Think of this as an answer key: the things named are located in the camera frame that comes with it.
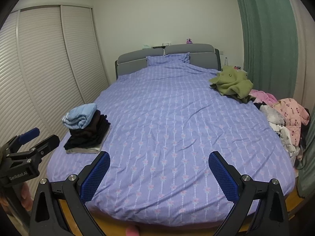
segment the black clamp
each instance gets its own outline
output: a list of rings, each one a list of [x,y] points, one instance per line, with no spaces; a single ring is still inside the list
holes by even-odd
[[[84,204],[94,196],[109,166],[109,154],[102,151],[79,175],[73,174],[65,181],[52,183],[42,178],[34,198],[30,235],[73,235],[58,202],[58,199],[64,199],[82,235],[106,236]]]
[[[215,236],[237,235],[255,199],[259,204],[246,235],[289,236],[288,212],[277,179],[267,183],[241,175],[217,151],[209,156],[209,168],[227,200],[234,203]]]
[[[59,146],[59,137],[51,135],[29,149],[20,152],[22,145],[39,136],[34,128],[20,136],[14,136],[0,149],[0,193],[10,205],[13,214],[20,218],[25,227],[29,227],[30,214],[21,205],[22,183],[39,176],[38,165],[42,157]]]

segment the light blue folded cloth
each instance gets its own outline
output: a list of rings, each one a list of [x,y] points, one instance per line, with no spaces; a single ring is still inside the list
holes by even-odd
[[[62,117],[62,124],[72,130],[84,129],[91,122],[97,104],[85,104],[75,107]]]

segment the gray folded cloth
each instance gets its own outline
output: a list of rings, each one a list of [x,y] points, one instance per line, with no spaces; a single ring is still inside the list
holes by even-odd
[[[102,142],[99,145],[94,146],[94,147],[90,147],[90,148],[76,147],[76,148],[66,150],[66,153],[67,154],[78,154],[78,153],[81,153],[81,154],[98,154],[101,151],[103,143],[105,142],[110,131],[111,131],[111,127],[108,128],[105,136],[103,137]]]
[[[281,113],[279,113],[276,109],[272,108],[271,106],[264,106],[262,105],[259,108],[259,111],[261,111],[266,117],[268,122],[271,122],[273,124],[282,125],[285,126],[284,117]]]

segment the wooden bed base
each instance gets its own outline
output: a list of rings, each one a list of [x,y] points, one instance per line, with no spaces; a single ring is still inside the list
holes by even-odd
[[[305,205],[310,197],[300,198],[295,185],[294,190],[288,195],[285,200],[289,219],[294,217],[295,213],[300,210],[303,205]],[[82,236],[78,226],[76,225],[70,213],[67,202],[65,200],[59,201],[72,233],[76,236]],[[131,222],[119,221],[104,214],[95,213],[92,215],[98,226],[107,236],[124,236],[126,227],[132,224]],[[240,232],[247,231],[250,220],[251,219],[248,219],[248,221],[244,222],[243,226],[240,229]],[[136,225],[140,228],[141,236],[212,236],[220,223],[205,223],[182,227],[166,227],[149,224]]]

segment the curtain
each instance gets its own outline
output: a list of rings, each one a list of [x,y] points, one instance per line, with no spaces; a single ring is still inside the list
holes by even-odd
[[[298,39],[289,0],[237,0],[244,38],[244,70],[254,89],[292,97]]]
[[[301,197],[306,197],[315,190],[315,107],[306,136],[306,151],[302,164],[305,166],[299,170],[297,191]]]
[[[296,20],[299,59],[293,98],[312,111],[315,105],[315,21],[300,0],[290,0]]]

